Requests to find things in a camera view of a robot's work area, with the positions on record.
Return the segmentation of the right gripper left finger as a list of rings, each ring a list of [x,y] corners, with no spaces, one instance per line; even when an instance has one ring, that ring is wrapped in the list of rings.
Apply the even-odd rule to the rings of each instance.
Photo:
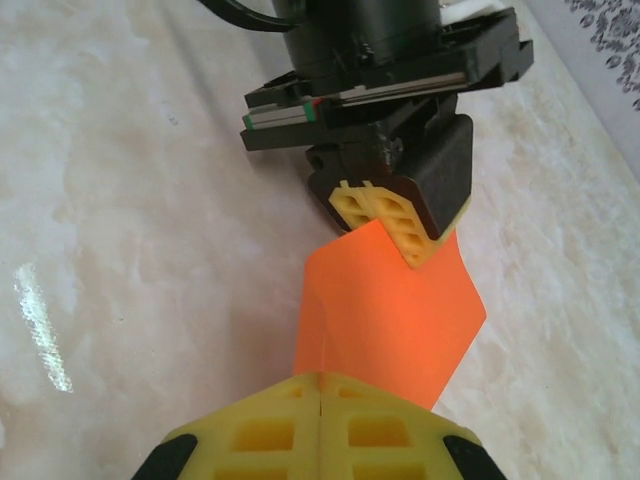
[[[319,480],[320,376],[293,376],[172,430],[142,480]]]

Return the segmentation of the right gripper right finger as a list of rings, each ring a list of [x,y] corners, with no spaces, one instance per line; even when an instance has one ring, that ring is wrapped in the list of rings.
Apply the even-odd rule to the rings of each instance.
[[[470,430],[344,375],[319,391],[319,480],[483,480]]]

